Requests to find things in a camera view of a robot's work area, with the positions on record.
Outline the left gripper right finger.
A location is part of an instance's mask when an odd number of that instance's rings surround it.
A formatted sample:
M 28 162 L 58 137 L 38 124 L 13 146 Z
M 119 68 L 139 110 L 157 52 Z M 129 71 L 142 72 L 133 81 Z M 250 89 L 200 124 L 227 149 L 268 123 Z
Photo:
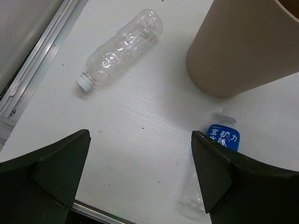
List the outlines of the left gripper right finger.
M 229 149 L 193 131 L 192 155 L 213 224 L 296 224 L 299 174 Z

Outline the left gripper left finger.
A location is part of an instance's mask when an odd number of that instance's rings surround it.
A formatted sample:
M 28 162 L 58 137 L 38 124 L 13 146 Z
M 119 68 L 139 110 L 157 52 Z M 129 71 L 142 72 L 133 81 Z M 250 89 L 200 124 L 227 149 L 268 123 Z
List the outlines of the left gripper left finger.
M 2 224 L 63 224 L 91 142 L 87 129 L 0 164 Z

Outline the blue label plastic bottle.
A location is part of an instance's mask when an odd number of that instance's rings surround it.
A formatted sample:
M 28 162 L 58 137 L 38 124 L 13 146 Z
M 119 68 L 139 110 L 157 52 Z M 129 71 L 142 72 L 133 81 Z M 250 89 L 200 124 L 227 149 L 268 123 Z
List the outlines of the blue label plastic bottle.
M 235 113 L 232 109 L 226 107 L 221 113 L 212 114 L 210 124 L 204 129 L 204 133 L 217 143 L 238 151 L 241 136 L 236 123 Z M 207 216 L 192 157 L 189 159 L 188 170 L 179 203 L 191 214 Z

